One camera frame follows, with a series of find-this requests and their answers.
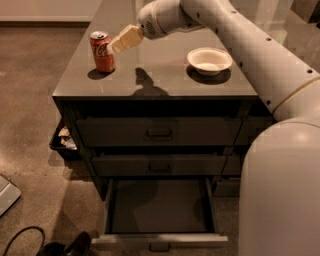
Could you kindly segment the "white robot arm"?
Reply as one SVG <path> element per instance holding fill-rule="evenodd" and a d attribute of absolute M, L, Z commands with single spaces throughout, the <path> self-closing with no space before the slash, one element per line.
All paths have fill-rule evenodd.
<path fill-rule="evenodd" d="M 215 33 L 249 81 L 268 125 L 239 186 L 238 256 L 320 256 L 320 75 L 230 0 L 154 0 L 113 40 L 115 52 L 175 32 Z"/>

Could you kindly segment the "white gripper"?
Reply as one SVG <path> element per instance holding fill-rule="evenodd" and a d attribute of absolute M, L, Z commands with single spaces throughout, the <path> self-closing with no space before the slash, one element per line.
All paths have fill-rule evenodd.
<path fill-rule="evenodd" d="M 145 5 L 138 13 L 140 25 L 128 25 L 111 42 L 109 49 L 120 53 L 139 45 L 144 36 L 150 40 L 163 38 L 168 34 L 181 31 L 187 21 L 180 6 L 180 0 L 154 0 Z"/>

